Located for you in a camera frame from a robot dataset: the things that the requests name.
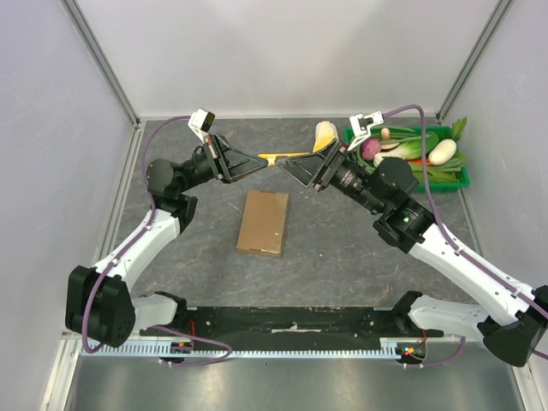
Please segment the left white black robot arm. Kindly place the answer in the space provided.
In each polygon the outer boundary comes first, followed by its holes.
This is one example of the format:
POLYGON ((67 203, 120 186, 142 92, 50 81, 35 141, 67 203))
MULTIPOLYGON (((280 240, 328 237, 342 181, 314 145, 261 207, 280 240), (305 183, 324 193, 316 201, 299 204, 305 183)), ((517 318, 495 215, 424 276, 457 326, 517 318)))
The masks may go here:
POLYGON ((187 191, 212 179, 237 182, 266 168, 266 159, 241 152, 219 134, 207 135, 191 158, 178 164, 158 158, 146 168, 152 204, 137 228, 91 267, 77 266, 68 277, 65 325, 82 336, 93 354, 104 345, 118 348, 132 333, 158 325, 170 337, 188 327, 168 293, 134 298, 133 286, 158 254, 192 222, 198 200, 187 191))

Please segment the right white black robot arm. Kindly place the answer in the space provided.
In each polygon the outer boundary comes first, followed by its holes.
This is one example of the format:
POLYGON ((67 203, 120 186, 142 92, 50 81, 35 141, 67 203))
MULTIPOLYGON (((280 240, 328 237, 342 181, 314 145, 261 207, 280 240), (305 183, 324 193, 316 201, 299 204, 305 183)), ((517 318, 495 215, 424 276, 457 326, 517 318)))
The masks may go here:
POLYGON ((458 240, 438 212, 411 193, 418 186, 408 163, 388 157, 371 173, 359 168, 339 142, 312 154, 282 157, 276 166, 307 188, 333 187, 371 214, 388 245, 433 267, 471 296, 473 305, 414 294, 392 315, 394 331, 420 329, 481 342, 499 360, 525 366, 547 330, 547 288, 533 288, 501 271, 458 240))

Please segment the yellow utility knife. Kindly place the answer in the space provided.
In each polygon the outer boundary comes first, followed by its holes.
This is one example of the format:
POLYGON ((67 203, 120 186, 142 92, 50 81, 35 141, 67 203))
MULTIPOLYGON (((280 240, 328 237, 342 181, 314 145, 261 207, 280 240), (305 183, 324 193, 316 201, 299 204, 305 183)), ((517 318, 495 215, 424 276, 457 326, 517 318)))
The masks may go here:
POLYGON ((267 162, 268 167, 274 167, 278 159, 283 158, 296 158, 308 155, 308 152, 277 152, 277 153, 260 153, 259 158, 264 159, 267 162))

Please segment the brown cardboard express box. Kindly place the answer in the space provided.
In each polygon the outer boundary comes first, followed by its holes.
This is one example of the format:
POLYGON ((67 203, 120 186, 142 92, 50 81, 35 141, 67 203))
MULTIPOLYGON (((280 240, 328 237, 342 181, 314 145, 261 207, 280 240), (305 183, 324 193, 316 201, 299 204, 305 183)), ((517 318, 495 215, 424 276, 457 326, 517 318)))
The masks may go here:
POLYGON ((242 214, 236 250, 281 257, 288 209, 288 194, 250 190, 242 214))

